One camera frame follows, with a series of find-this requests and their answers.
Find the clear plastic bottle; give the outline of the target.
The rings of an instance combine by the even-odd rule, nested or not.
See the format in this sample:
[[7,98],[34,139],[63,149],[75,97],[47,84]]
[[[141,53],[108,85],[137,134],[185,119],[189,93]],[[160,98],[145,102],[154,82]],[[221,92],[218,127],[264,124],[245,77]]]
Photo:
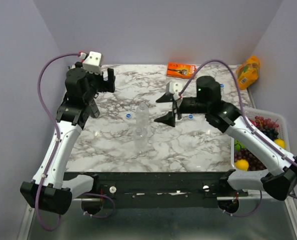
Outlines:
[[225,87],[224,87],[224,88],[221,88],[221,87],[220,87],[220,95],[221,95],[221,100],[224,100]]
[[148,132],[144,127],[136,127],[133,132],[133,142],[138,153],[143,152],[148,144]]
[[135,126],[148,132],[149,114],[148,106],[145,102],[141,102],[135,111]]

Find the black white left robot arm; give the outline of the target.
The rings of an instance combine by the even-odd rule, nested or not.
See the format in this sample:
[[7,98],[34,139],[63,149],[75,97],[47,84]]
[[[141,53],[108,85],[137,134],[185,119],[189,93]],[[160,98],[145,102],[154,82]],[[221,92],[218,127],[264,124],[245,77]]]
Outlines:
[[20,187],[31,207],[64,215],[73,199],[83,194],[93,198],[99,193],[96,174],[82,173],[70,180],[64,180],[64,175],[72,149],[88,118],[100,115],[95,98],[99,93],[114,93],[115,80],[112,68],[107,69],[107,77],[81,67],[66,73],[66,92],[56,112],[51,144],[32,180],[23,182]]

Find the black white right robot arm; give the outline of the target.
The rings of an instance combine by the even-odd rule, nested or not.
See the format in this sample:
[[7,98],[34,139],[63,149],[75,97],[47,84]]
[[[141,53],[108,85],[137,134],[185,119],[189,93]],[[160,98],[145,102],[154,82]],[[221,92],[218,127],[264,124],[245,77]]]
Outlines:
[[283,149],[256,128],[242,110],[222,100],[220,84],[211,76],[196,80],[196,96],[182,97],[183,85],[169,82],[157,103],[171,102],[166,115],[155,122],[175,127],[182,114],[204,114],[206,121],[222,133],[242,143],[266,167],[261,171],[233,170],[219,182],[219,192],[230,196],[236,190],[265,191],[284,201],[297,185],[297,156]]

